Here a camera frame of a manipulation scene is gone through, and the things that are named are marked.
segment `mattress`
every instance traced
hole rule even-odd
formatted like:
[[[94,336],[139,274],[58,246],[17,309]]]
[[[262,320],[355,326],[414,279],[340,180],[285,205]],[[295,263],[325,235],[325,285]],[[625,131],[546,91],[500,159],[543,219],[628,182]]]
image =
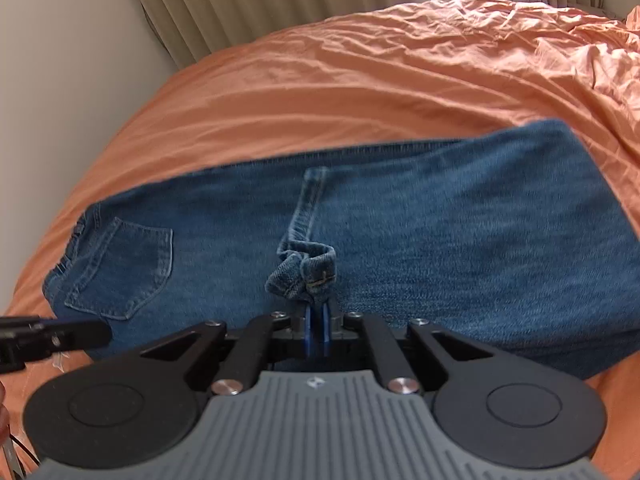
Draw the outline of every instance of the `mattress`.
[[[24,267],[8,313],[51,316],[41,286],[82,211],[146,182],[353,144],[473,137],[543,118],[584,143],[640,233],[640,12],[625,23],[506,0],[430,1],[332,18],[212,54],[173,76],[114,136]],[[62,354],[3,378],[20,414]],[[640,469],[640,354],[590,380],[609,425],[594,460]]]

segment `metal screw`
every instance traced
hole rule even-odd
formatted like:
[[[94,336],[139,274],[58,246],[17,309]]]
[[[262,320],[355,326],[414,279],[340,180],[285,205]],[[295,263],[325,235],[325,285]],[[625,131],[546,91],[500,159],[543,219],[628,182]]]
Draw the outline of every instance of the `metal screw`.
[[[415,379],[408,377],[396,377],[386,385],[390,392],[400,395],[414,394],[420,389],[420,384]]]
[[[217,395],[237,395],[244,389],[240,381],[220,379],[211,385],[211,391]]]

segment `bed sheet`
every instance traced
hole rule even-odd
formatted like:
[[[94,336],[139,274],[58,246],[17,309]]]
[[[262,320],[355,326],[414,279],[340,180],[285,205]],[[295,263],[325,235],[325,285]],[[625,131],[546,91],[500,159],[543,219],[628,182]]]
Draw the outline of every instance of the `bed sheet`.
[[[640,234],[640,12],[626,25],[506,0],[430,1],[332,18],[212,54],[172,77],[116,134],[24,267],[12,315],[51,316],[40,287],[92,202],[188,171],[360,143],[480,136],[567,122]],[[14,433],[43,381],[82,352],[2,380]],[[640,468],[640,354],[591,380],[609,411],[594,460]]]

